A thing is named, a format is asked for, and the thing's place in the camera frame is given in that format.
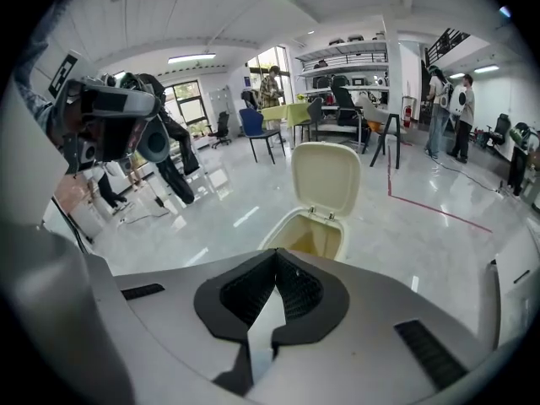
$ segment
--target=red line on floor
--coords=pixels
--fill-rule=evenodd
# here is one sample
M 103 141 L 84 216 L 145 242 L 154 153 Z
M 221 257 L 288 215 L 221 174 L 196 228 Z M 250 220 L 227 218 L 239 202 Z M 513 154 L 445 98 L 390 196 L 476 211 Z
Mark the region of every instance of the red line on floor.
M 415 206 L 427 208 L 428 210 L 431 210 L 432 212 L 444 214 L 445 216 L 448 216 L 449 218 L 454 218 L 454 219 L 457 219 L 457 220 L 461 220 L 462 222 L 465 222 L 466 224 L 469 224 L 469 225 L 474 226 L 476 228 L 480 228 L 483 231 L 486 231 L 486 232 L 489 232 L 490 234 L 493 234 L 493 231 L 491 229 L 485 228 L 485 227 L 483 227 L 482 225 L 479 225 L 479 224 L 475 224 L 474 222 L 471 222 L 470 220 L 460 218 L 459 216 L 456 216 L 455 214 L 443 212 L 442 210 L 427 206 L 427 205 L 422 204 L 420 202 L 416 202 L 416 201 L 413 201 L 413 200 L 410 200 L 410 199 L 406 199 L 406 198 L 403 198 L 403 197 L 396 197 L 395 195 L 392 195 L 392 179 L 390 178 L 390 169 L 392 168 L 391 156 L 392 156 L 392 154 L 390 152 L 390 146 L 388 146 L 388 197 L 391 197 L 391 198 L 394 198 L 394 199 L 399 199 L 401 201 L 404 201 L 405 203 L 410 203 L 410 204 L 413 204 Z
M 443 212 L 442 210 L 438 210 L 437 208 L 426 206 L 425 204 L 421 204 L 420 202 L 412 201 L 410 199 L 401 198 L 401 197 L 395 197 L 394 195 L 392 195 L 391 197 L 396 198 L 396 199 L 401 199 L 402 201 L 405 201 L 406 203 L 414 204 L 415 206 L 427 208 L 428 210 L 431 210 L 432 212 L 437 212 L 437 213 L 440 213 L 440 214 L 444 214 L 445 216 L 448 216 L 449 218 L 454 218 L 454 219 L 457 219 L 457 220 L 461 220 L 462 222 L 465 222 L 466 224 L 475 226 L 475 227 L 480 228 L 481 230 L 487 231 L 489 233 L 493 233 L 493 231 L 491 229 L 483 227 L 482 225 L 475 224 L 474 222 L 471 222 L 470 220 L 460 218 L 459 216 L 456 216 L 455 214 Z
M 390 179 L 391 168 L 392 168 L 392 159 L 390 155 L 390 146 L 388 146 L 388 197 L 392 196 L 392 180 Z

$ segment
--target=shelving unit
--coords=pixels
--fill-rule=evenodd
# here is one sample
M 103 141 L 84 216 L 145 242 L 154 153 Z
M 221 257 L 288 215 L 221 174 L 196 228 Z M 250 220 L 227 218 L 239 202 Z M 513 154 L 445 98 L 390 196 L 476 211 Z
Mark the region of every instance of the shelving unit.
M 369 73 L 385 72 L 388 70 L 388 55 L 385 40 L 358 40 L 327 46 L 319 50 L 307 52 L 296 57 L 302 62 L 303 71 L 299 77 L 305 78 L 306 87 L 311 84 L 309 78 L 338 75 L 343 73 Z M 327 67 L 315 68 L 315 65 L 324 59 Z M 349 92 L 353 91 L 379 91 L 388 92 L 387 86 L 374 85 L 347 85 Z M 332 89 L 306 89 L 301 93 L 306 96 L 331 95 Z M 323 105 L 323 111 L 338 111 L 338 105 Z M 323 120 L 317 130 L 322 132 L 356 133 L 357 127 L 339 126 L 335 119 Z
M 318 69 L 305 70 L 299 73 L 299 77 L 321 77 L 323 75 L 332 75 L 334 73 L 347 73 L 347 72 L 376 72 L 388 70 L 387 62 L 351 62 L 343 63 L 327 62 L 328 67 L 319 67 Z
M 375 90 L 375 91 L 388 91 L 389 87 L 383 85 L 346 85 L 344 89 L 350 91 L 365 91 L 365 90 Z M 301 95 L 319 95 L 321 93 L 331 93 L 332 89 L 326 87 L 325 89 L 311 89 L 306 90 L 305 92 L 300 92 Z
M 307 52 L 297 56 L 301 62 L 310 62 L 313 60 L 327 59 L 329 57 L 343 56 L 346 54 L 367 54 L 380 53 L 386 54 L 385 40 L 357 40 L 355 42 L 345 42 L 321 48 L 320 50 Z

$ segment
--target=staircase railing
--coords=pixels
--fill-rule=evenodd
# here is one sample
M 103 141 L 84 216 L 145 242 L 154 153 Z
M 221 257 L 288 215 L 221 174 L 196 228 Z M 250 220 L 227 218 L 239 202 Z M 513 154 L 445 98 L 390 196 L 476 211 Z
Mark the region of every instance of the staircase railing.
M 459 30 L 446 29 L 439 39 L 426 52 L 426 66 L 434 64 L 448 51 L 461 44 L 470 35 Z

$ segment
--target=desk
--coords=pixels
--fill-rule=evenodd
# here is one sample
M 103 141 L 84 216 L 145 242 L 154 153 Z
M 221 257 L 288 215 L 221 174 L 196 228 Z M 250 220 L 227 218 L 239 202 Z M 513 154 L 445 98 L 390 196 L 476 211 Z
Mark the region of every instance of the desk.
M 262 119 L 265 122 L 272 122 L 275 120 L 281 120 L 282 118 L 287 120 L 287 129 L 289 132 L 289 145 L 294 149 L 294 127 L 302 122 L 310 120 L 310 115 L 307 113 L 307 107 L 309 104 L 290 104 L 273 106 L 272 108 L 265 108 L 261 111 Z

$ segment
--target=blue chair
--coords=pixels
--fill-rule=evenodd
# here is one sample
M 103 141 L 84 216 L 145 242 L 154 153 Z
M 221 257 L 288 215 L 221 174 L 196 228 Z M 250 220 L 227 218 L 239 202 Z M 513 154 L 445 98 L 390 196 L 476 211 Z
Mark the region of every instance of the blue chair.
M 275 129 L 272 131 L 263 130 L 262 114 L 253 110 L 252 108 L 245 108 L 244 110 L 240 110 L 240 118 L 242 119 L 244 134 L 250 139 L 251 151 L 253 152 L 253 157 L 255 158 L 255 161 L 258 163 L 257 156 L 255 155 L 255 149 L 253 148 L 253 140 L 264 139 L 267 142 L 268 154 L 270 154 L 273 164 L 276 165 L 276 162 L 273 159 L 272 149 L 270 148 L 270 143 L 268 142 L 268 139 L 270 137 L 273 137 L 274 135 L 278 135 L 279 141 L 281 143 L 281 149 L 283 150 L 283 156 L 285 156 L 284 141 L 281 138 L 281 132 L 279 131 L 279 129 Z

